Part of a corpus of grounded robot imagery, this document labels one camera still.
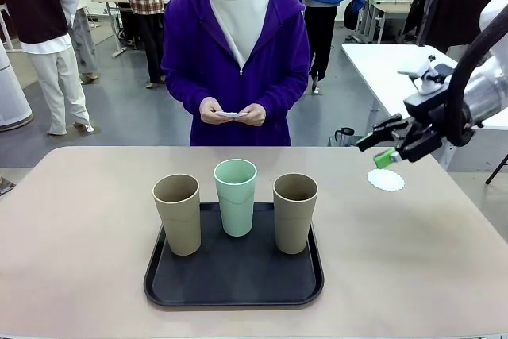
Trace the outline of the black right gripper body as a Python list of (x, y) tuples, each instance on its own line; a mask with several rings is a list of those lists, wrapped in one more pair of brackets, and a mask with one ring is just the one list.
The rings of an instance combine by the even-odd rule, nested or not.
[(458, 147), (465, 146), (472, 139), (473, 131), (468, 126), (463, 110), (460, 111), (461, 140), (451, 141), (448, 137), (451, 122), (445, 116), (447, 100), (447, 91), (437, 91), (432, 94), (412, 94), (403, 101), (410, 121), (409, 130), (398, 144), (398, 153), (402, 160), (414, 163), (439, 149), (444, 139)]

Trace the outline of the person's left hand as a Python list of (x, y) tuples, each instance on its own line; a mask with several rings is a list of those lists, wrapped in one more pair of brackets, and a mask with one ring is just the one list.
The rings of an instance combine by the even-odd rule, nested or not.
[(244, 108), (241, 113), (244, 113), (242, 117), (239, 117), (237, 120), (240, 123), (260, 127), (266, 118), (266, 110), (257, 103), (253, 103), (246, 108)]

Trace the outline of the person's right hand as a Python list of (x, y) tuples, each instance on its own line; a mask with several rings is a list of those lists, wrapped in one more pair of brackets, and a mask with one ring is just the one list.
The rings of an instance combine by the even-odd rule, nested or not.
[(202, 121), (206, 124), (220, 125), (224, 121), (224, 118), (217, 114), (222, 112), (222, 108), (215, 98), (204, 98), (200, 103), (199, 112)]

